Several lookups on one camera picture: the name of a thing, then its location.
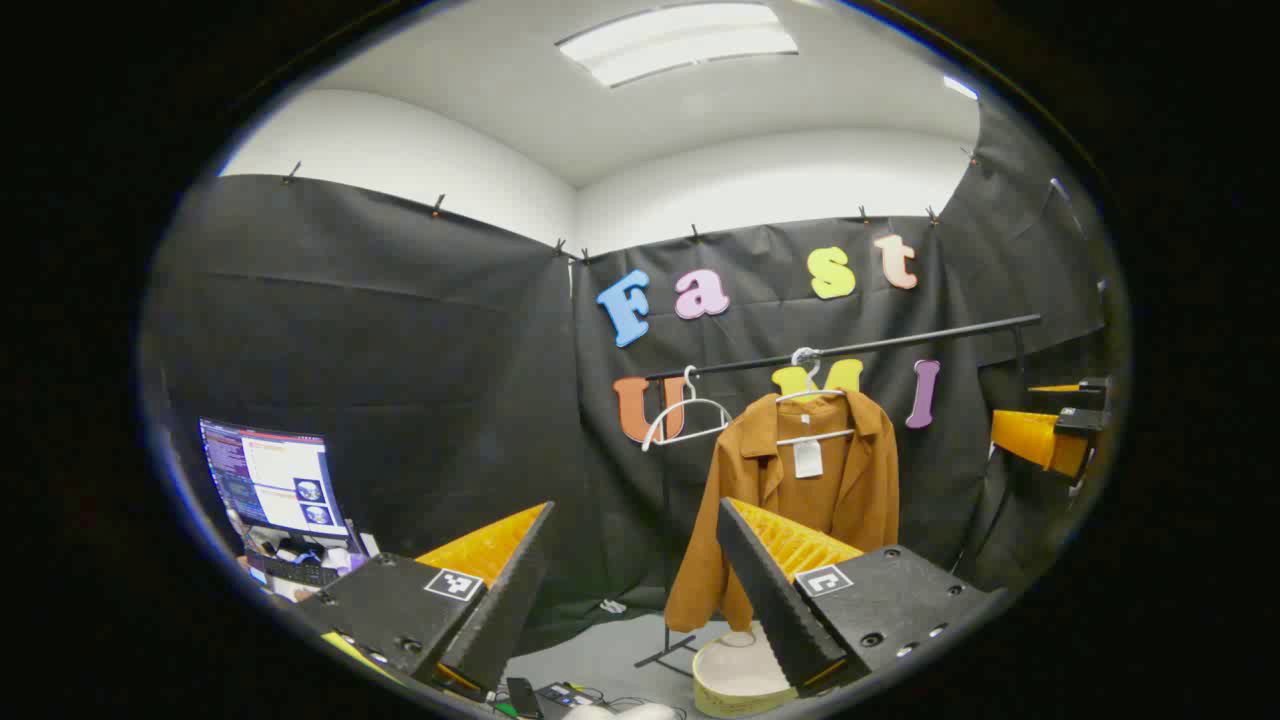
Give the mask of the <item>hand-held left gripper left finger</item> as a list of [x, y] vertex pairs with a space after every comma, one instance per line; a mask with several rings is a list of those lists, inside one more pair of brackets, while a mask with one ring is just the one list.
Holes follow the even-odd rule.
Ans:
[[379, 553], [297, 603], [296, 612], [392, 679], [485, 700], [549, 568], [554, 516], [548, 501], [416, 559]]

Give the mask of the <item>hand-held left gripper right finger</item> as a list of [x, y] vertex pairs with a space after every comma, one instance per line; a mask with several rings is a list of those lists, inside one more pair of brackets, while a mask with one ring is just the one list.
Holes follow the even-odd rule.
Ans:
[[901, 544], [859, 552], [736, 498], [717, 539], [787, 682], [859, 701], [901, 682], [993, 616], [993, 596]]

